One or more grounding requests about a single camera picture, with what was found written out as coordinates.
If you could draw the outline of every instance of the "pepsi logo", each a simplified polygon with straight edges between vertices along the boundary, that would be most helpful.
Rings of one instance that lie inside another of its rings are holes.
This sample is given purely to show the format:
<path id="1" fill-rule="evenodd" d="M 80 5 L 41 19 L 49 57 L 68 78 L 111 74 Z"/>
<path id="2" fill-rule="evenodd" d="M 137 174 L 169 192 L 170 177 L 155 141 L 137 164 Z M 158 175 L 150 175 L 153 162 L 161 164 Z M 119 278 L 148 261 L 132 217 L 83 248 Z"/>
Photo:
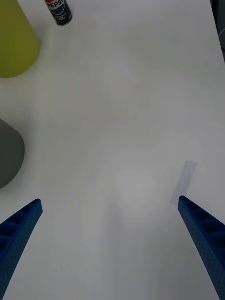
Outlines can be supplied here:
<path id="1" fill-rule="evenodd" d="M 45 2 L 54 15 L 60 15 L 64 11 L 64 0 L 45 0 Z"/>

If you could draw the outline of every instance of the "pepsi can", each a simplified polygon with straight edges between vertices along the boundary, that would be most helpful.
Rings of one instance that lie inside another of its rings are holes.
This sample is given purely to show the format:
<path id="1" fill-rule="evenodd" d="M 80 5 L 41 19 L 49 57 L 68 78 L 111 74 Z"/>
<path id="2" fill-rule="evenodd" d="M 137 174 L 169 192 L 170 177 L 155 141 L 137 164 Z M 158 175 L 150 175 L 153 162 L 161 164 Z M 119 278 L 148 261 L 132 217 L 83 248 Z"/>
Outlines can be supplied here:
<path id="1" fill-rule="evenodd" d="M 45 0 L 56 24 L 64 26 L 72 20 L 72 13 L 66 0 Z"/>

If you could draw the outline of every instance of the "gray cylinder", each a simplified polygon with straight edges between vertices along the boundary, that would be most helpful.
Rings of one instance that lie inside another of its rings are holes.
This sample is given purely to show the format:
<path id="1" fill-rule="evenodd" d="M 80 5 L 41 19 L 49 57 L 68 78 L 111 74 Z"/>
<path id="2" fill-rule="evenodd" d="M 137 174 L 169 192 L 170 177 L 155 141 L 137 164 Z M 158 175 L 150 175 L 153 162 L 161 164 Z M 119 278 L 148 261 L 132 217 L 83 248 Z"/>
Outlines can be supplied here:
<path id="1" fill-rule="evenodd" d="M 21 135 L 0 119 L 0 188 L 7 185 L 20 170 L 24 151 Z"/>

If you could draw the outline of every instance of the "white surface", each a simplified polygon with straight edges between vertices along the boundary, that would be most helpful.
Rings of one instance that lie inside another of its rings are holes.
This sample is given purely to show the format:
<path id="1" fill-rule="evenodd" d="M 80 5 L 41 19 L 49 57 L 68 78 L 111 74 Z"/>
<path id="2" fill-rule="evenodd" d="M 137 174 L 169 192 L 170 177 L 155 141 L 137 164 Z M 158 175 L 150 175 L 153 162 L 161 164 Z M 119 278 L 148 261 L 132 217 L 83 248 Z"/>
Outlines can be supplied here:
<path id="1" fill-rule="evenodd" d="M 26 145 L 0 221 L 35 198 L 44 207 L 4 300 L 217 299 L 173 199 L 182 184 L 225 222 L 225 67 L 210 1 L 69 4 L 61 28 L 43 1 L 21 1 L 42 52 L 0 80 L 0 117 Z"/>

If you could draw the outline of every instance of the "yellow bottle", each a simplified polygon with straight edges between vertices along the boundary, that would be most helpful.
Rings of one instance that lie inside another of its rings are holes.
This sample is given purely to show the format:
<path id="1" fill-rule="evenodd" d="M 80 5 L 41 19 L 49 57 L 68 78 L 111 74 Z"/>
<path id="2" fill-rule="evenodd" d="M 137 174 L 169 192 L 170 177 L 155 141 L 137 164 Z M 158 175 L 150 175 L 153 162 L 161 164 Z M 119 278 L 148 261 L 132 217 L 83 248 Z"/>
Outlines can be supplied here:
<path id="1" fill-rule="evenodd" d="M 0 0 L 0 77 L 14 77 L 37 59 L 40 42 L 17 0 Z"/>

